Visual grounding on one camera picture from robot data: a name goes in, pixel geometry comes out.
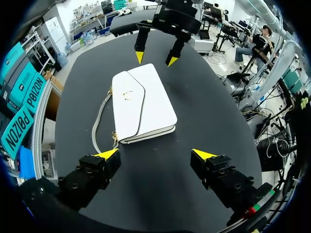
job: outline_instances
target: man sitting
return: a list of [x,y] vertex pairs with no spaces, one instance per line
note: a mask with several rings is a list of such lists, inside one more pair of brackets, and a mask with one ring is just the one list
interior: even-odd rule
[[[252,49],[249,49],[249,48],[237,48],[236,49],[234,62],[238,65],[244,65],[243,55],[253,55],[254,49],[258,49],[262,51],[265,55],[267,55],[268,53],[272,54],[273,46],[272,46],[271,41],[269,40],[271,34],[272,34],[271,29],[267,25],[264,25],[262,27],[262,34],[257,34],[253,36],[253,38],[251,37],[249,38],[249,41],[255,44],[255,46]],[[256,62],[257,62],[257,72],[258,72],[263,67],[264,63],[259,57],[256,58]]]

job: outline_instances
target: black table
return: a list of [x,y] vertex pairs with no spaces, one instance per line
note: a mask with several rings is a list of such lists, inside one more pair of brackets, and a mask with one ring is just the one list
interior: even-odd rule
[[[67,175],[82,156],[95,154],[91,130],[112,77],[138,67],[137,34],[116,38],[84,52],[66,81],[56,119],[56,168]],[[92,219],[140,231],[189,230],[206,233],[225,227],[232,214],[190,167],[191,149],[226,154],[237,169],[261,185],[253,136],[234,100],[204,59],[185,45],[181,58],[165,65],[175,37],[152,31],[143,64],[154,64],[176,112],[174,133],[120,145],[121,167],[106,190],[80,211]],[[106,105],[97,130],[102,151],[112,148],[113,108]]]
[[134,11],[129,15],[116,16],[110,25],[110,32],[114,36],[137,31],[137,23],[143,20],[152,20],[156,10]]

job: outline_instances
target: jeans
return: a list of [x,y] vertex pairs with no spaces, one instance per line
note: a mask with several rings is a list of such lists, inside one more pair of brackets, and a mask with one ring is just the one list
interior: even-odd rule
[[[244,55],[253,55],[252,49],[249,48],[237,48],[235,50],[235,61],[236,62],[242,62],[243,61],[243,54]],[[263,67],[264,63],[260,58],[256,58],[257,63],[257,72]]]

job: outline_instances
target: gold chain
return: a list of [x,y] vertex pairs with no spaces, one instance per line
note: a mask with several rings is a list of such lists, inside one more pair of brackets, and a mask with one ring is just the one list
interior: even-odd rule
[[112,96],[112,86],[109,88],[107,95],[111,95]]
[[113,141],[113,147],[115,147],[116,144],[118,143],[118,138],[117,138],[117,133],[116,133],[116,131],[113,131],[113,132],[112,132],[112,139],[114,140],[114,141]]

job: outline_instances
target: white cabinet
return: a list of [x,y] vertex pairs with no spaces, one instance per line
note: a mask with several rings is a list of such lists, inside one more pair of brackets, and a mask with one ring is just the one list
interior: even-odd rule
[[65,47],[67,39],[62,28],[60,27],[57,17],[46,21],[42,28],[44,29],[44,33],[50,38],[56,52],[66,54]]
[[66,44],[67,44],[67,39],[66,37],[62,37],[59,41],[56,42],[56,47],[58,48],[59,52],[62,52],[63,54],[65,54],[67,56],[67,52],[66,52]]

